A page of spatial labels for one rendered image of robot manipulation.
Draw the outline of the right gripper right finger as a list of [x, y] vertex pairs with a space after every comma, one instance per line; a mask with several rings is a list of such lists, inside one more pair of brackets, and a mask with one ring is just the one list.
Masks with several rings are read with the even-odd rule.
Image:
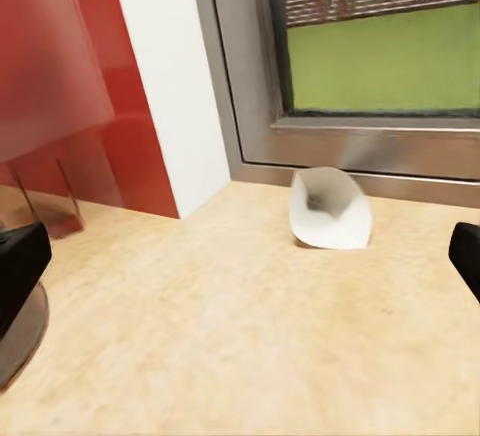
[[458, 222], [448, 257], [480, 303], [480, 225]]

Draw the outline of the paper coffee filter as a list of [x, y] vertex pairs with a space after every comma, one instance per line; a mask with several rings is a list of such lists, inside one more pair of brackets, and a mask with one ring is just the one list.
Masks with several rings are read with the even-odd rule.
[[371, 206], [360, 185], [342, 169], [297, 171], [289, 195], [289, 221], [295, 235], [315, 247], [367, 246]]

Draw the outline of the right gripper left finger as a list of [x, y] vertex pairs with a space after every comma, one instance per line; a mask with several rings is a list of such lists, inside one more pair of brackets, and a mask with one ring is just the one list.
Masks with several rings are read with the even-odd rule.
[[0, 233], [0, 342], [52, 260], [43, 223]]

